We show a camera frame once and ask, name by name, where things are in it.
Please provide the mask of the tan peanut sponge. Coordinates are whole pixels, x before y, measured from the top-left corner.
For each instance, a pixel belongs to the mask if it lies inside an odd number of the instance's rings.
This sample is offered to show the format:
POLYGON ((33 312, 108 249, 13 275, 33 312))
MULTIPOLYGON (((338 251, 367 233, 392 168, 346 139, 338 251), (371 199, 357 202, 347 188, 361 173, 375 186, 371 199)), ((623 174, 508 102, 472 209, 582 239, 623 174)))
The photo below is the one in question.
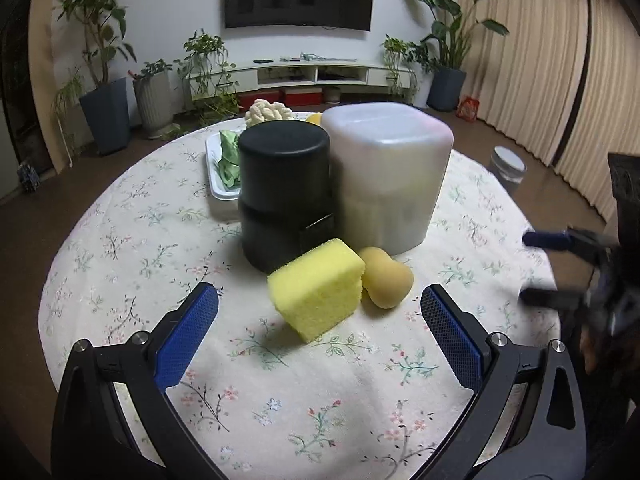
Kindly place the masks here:
POLYGON ((362 286, 371 301, 385 310, 397 307, 412 289, 411 269, 377 247, 362 248, 358 256, 366 265, 362 286))

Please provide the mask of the dark blue planter right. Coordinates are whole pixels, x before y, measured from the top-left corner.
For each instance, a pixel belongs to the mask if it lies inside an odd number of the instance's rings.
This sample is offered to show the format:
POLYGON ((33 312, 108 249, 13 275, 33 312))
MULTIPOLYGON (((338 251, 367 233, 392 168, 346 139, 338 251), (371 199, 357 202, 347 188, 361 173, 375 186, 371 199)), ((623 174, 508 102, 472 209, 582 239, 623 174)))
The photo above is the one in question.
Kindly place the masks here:
POLYGON ((441 67, 436 70, 426 105, 440 112, 455 110, 465 78, 465 71, 458 68, 441 67))

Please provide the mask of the red gift bag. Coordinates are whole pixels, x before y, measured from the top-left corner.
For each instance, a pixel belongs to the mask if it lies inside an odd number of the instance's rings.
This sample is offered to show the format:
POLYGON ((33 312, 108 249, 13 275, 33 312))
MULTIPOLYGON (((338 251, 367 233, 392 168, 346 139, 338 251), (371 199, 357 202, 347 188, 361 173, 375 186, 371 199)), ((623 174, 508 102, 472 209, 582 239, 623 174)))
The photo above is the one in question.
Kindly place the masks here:
POLYGON ((478 99, 472 98, 472 96, 465 96, 458 105, 456 116, 466 122, 475 122, 479 108, 480 101, 478 99))

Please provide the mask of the large leaf plant right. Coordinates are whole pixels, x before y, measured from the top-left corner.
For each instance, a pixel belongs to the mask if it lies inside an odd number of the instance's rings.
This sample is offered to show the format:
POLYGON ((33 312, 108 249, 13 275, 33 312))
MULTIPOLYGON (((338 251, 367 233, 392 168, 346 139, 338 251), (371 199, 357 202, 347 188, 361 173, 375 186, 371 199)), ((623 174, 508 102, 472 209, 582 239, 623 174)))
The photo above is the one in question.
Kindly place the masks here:
POLYGON ((382 43, 383 66, 390 93, 404 96, 407 91, 400 84, 400 70, 408 68, 409 89, 418 85, 418 76, 412 66, 420 67, 424 74, 436 73, 444 68, 460 70, 471 50, 475 29, 484 29, 506 37, 510 30, 493 18, 476 16, 476 8, 482 0, 472 0, 468 10, 463 10, 454 0, 418 0, 431 12, 433 23, 428 34, 418 42, 405 41, 386 35, 382 43))

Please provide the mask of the tall leafy plant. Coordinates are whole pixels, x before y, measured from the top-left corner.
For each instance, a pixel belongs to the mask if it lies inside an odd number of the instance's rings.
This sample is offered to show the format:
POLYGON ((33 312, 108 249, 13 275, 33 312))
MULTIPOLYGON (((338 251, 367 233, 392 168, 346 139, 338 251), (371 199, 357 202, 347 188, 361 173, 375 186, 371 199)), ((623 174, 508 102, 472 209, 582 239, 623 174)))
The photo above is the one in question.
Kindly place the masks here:
POLYGON ((127 10, 119 0, 58 0, 58 19, 78 21, 82 27, 82 62, 88 68, 94 88, 110 83, 110 64, 120 55, 136 60, 127 41, 127 10))

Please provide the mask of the small grey stool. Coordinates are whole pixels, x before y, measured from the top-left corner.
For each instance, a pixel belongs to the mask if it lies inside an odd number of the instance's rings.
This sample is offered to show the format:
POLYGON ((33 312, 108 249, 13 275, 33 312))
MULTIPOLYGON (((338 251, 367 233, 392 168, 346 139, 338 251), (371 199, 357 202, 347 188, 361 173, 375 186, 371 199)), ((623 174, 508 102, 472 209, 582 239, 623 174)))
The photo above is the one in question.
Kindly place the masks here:
POLYGON ((498 145, 492 150, 489 171, 506 189, 506 192, 513 195, 522 183, 527 167, 517 154, 505 146, 498 145))

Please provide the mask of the trailing green plant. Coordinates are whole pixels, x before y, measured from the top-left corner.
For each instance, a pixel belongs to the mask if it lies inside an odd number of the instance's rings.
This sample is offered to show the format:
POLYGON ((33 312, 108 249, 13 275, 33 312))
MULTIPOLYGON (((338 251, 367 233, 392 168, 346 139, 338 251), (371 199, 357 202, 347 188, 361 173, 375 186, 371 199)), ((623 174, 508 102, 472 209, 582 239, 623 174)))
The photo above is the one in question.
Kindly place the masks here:
POLYGON ((175 60, 177 74, 188 92, 192 112, 202 126, 209 126, 239 113, 240 103, 224 40, 196 30, 183 44, 184 57, 175 60))

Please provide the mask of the black cylindrical container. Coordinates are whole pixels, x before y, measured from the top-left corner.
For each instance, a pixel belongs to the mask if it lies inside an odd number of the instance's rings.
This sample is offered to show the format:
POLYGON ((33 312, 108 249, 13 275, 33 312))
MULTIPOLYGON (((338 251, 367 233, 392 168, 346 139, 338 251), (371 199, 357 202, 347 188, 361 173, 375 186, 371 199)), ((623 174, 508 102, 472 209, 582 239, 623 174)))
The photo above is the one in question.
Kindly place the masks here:
POLYGON ((251 126, 239 136, 241 245, 271 273, 334 237, 330 138, 299 120, 251 126))

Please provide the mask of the white tv console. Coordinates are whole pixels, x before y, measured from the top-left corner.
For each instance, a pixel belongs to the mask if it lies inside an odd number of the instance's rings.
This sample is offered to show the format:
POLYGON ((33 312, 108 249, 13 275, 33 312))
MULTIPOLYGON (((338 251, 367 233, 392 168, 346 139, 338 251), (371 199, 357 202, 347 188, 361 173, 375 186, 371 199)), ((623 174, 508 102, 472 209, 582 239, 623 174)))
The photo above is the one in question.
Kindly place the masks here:
POLYGON ((363 87, 371 91, 416 90, 416 76, 408 68, 385 67, 368 61, 313 60, 235 64, 231 73, 236 92, 290 87, 363 87))

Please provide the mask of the green floral cloth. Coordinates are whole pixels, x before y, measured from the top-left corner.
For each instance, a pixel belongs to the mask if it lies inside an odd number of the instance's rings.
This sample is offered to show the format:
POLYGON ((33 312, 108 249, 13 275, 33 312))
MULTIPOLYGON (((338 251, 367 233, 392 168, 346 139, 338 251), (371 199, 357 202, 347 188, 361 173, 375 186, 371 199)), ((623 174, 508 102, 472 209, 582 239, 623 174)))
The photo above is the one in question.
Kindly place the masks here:
POLYGON ((239 136, 239 133, 231 130, 220 132, 220 159, 217 162, 217 172, 227 190, 240 185, 239 136))

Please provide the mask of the yellow rectangular sponge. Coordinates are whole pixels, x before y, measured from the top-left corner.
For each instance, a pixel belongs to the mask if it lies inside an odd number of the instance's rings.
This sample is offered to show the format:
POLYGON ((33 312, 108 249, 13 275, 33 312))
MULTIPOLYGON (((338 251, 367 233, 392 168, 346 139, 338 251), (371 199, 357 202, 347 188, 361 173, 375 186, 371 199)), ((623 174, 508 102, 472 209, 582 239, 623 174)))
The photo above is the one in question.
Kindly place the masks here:
POLYGON ((268 275, 270 299, 285 322, 311 342, 360 304, 364 261, 334 238, 268 275))

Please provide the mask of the red storage box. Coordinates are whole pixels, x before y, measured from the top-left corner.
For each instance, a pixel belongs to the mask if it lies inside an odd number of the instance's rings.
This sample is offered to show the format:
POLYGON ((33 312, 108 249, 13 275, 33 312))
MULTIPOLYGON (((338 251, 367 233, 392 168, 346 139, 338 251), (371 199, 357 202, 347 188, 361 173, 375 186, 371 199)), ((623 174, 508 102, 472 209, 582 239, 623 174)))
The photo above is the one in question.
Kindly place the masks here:
POLYGON ((247 110, 257 99, 281 102, 288 107, 316 106, 323 103, 322 90, 314 87, 262 89, 239 95, 240 107, 247 110))

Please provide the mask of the beige curtain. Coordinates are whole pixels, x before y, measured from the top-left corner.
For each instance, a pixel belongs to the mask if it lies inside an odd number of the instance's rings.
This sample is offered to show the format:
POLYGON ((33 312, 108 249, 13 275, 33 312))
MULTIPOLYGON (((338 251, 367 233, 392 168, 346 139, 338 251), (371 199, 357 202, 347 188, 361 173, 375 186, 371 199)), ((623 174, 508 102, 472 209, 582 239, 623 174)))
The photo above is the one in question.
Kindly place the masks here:
POLYGON ((626 12, 617 0, 460 1, 509 29, 477 29, 463 64, 478 117, 611 219, 608 153, 639 151, 639 35, 626 12))

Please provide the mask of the floral white tablecloth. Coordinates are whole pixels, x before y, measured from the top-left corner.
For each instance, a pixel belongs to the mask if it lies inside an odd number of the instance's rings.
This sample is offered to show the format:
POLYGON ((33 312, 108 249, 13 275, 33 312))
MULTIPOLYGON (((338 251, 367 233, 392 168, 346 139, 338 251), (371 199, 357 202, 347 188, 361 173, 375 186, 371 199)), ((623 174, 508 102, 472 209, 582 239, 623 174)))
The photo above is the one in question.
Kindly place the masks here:
POLYGON ((409 478, 470 398, 421 318, 427 285, 517 344, 559 333, 555 315, 518 304, 522 284, 553 273, 522 246, 528 221, 487 169, 496 136, 451 128, 456 152, 426 240, 402 256, 410 295, 386 313, 366 304, 311 344, 246 262, 235 206, 209 193, 206 132, 149 154, 88 208, 51 264, 38 318, 51 377, 76 340, 120 344, 209 282, 219 314, 169 397, 228 477, 409 478))

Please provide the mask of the grey ribbed planter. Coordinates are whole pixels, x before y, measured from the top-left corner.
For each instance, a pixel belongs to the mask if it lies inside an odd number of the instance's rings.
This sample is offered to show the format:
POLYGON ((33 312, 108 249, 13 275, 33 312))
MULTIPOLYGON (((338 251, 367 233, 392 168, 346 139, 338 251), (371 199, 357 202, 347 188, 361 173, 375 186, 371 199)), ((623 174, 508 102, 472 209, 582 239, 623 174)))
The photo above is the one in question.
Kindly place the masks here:
POLYGON ((146 135, 149 139, 160 138, 174 119, 168 73, 135 79, 134 95, 146 135))

